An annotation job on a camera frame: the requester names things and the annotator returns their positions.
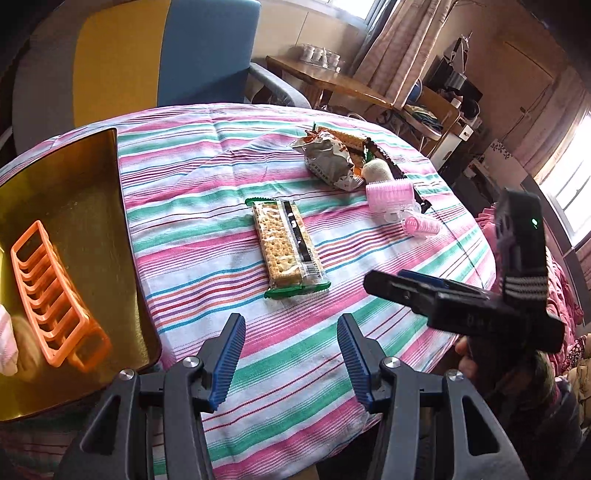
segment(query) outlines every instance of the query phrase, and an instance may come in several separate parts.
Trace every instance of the white ball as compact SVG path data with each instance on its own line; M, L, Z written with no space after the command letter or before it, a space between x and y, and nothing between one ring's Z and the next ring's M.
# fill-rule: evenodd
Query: white ball
M394 179L390 167L381 158L374 158L372 161L367 162L363 166L363 170L361 170L361 176L367 183Z

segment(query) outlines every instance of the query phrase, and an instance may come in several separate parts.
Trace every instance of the screw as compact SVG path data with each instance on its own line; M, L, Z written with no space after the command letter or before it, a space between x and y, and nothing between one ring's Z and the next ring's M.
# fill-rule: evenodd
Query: screw
M384 365L388 368L398 368L400 367L400 360L395 356L387 356L383 360Z
M121 380L127 381L131 380L135 375L135 372L130 368L124 368L121 372L119 372L118 377Z
M464 374L458 370L450 370L449 372L447 372L447 377L452 382L461 382L462 380L464 380Z
M198 366L199 364L199 358L197 358L196 356L188 356L183 358L183 366L187 367L187 368L193 368Z

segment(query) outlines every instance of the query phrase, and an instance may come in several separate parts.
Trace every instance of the wooden table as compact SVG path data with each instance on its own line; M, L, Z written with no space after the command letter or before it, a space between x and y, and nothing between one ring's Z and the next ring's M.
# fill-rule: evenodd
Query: wooden table
M282 77L283 72L287 72L302 80L306 84L304 95L314 109L328 105L333 92L358 98L384 108L393 108L392 103L386 97L342 73L336 73L299 60L271 56L267 57L267 69L279 78ZM271 96L271 91L263 87L253 98L253 103L267 103Z

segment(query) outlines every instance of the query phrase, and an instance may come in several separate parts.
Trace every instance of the chair armrest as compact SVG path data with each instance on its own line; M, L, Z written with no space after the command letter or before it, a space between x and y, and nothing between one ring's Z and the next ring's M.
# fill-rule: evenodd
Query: chair armrest
M248 70L254 78L267 87L273 94L287 106L296 106L299 108L312 108L310 102L297 89L289 83L281 80L277 75L269 72L264 67L251 63Z

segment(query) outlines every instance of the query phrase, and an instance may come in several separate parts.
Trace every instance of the striped tablecloth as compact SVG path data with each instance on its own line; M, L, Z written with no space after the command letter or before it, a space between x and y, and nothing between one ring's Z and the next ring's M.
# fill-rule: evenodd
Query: striped tablecloth
M364 189L328 187L289 144L316 123L371 136L445 222L436 237L407 237L369 213ZM0 184L26 165L98 130L118 130L125 210L139 277L163 343L163 363L196 352L229 314L246 319L246 344L226 403L204 415L218 479L279 479L337 452L372 419L355 400L336 341L353 313L388 355L427 371L453 341L408 308L369 297L372 268L409 268L479 287L495 277L474 219L415 149L374 124L329 113L249 105L159 108L92 124L45 141L0 170ZM326 292L263 298L268 277L252 196L295 200L332 281ZM13 424L5 447L21 471L55 468L83 412ZM163 437L155 473L165 475Z

